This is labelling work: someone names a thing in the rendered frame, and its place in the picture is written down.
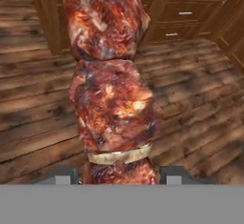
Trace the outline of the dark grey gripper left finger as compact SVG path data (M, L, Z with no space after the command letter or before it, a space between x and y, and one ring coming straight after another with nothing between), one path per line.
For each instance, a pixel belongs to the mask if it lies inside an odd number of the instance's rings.
M33 184L44 185L78 185L78 171L71 166L59 166Z

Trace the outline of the brown wooden cabinet island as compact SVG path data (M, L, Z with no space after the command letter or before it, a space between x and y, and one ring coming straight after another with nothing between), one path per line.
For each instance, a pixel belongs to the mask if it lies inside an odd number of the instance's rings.
M41 27L45 33L49 48L53 54L61 54L70 49L69 38L65 27L63 0L33 0L35 8L40 18ZM161 25L176 25L188 23L200 23L204 31L211 31L212 35L217 29L217 13L220 10L222 0L141 0L145 11L152 19L151 27ZM212 13L202 22L170 22L159 23L157 18L160 14L158 10L164 2L168 1L196 1L196 2L216 2L217 5Z

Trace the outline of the brown wooden side cabinet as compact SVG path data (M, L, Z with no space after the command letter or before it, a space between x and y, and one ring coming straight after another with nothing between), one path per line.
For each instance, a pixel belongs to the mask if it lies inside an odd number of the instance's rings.
M244 0L220 6L213 41L244 72Z

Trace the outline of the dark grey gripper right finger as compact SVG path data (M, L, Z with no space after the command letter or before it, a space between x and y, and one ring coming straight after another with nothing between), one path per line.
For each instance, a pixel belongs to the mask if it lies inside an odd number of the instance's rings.
M179 165L162 166L159 170L159 183L163 185L211 185L209 179L191 176L187 170Z

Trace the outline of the red-brown kebab skewer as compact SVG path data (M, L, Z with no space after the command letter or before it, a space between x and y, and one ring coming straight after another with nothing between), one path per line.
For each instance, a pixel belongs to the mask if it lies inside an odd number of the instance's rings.
M141 0L64 0L77 60L70 86L85 184L154 185L160 109L133 59L151 22Z

